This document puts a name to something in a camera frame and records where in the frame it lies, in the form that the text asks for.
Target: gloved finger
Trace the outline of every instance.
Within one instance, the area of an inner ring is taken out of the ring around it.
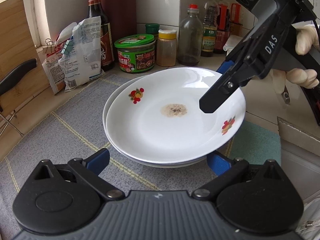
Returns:
[[[307,74],[307,79],[302,83],[298,83],[301,87],[311,85],[311,83],[317,78],[317,72],[314,69],[306,69],[304,71]]]
[[[319,40],[316,28],[304,26],[297,34],[296,52],[298,55],[306,55],[311,46],[314,45],[319,50]]]
[[[287,80],[293,84],[302,84],[308,78],[307,73],[300,68],[294,68],[287,73]]]
[[[319,85],[319,80],[315,79],[311,84],[309,84],[308,86],[302,86],[305,87],[307,89],[311,89],[311,88],[315,88],[317,85]]]
[[[276,94],[282,94],[285,87],[285,71],[272,69],[272,84]]]

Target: cutting board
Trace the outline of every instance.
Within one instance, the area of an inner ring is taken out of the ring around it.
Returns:
[[[0,3],[0,80],[19,64],[33,58],[37,60],[37,67],[0,96],[2,115],[7,116],[35,93],[47,88],[49,81],[31,38],[23,0]]]

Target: green lid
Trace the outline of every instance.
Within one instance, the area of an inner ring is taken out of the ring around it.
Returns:
[[[135,34],[121,38],[115,42],[116,48],[128,48],[145,45],[154,41],[152,34]]]
[[[158,23],[147,23],[146,24],[146,33],[158,34],[160,24]]]

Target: fruit decal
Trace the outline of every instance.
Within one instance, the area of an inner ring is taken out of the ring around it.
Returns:
[[[230,118],[229,121],[225,121],[225,122],[223,123],[223,126],[222,126],[222,135],[225,135],[225,134],[228,132],[228,130],[232,127],[232,125],[233,125],[234,122],[235,122],[235,118],[236,118],[236,116],[234,116],[233,118]]]
[[[133,101],[134,104],[136,104],[137,102],[140,102],[141,98],[143,97],[143,92],[144,92],[143,88],[131,91],[129,95],[130,100]]]

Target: brown stain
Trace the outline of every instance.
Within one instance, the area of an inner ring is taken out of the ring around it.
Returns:
[[[187,113],[186,106],[181,104],[168,104],[161,108],[161,114],[166,117],[182,117]]]

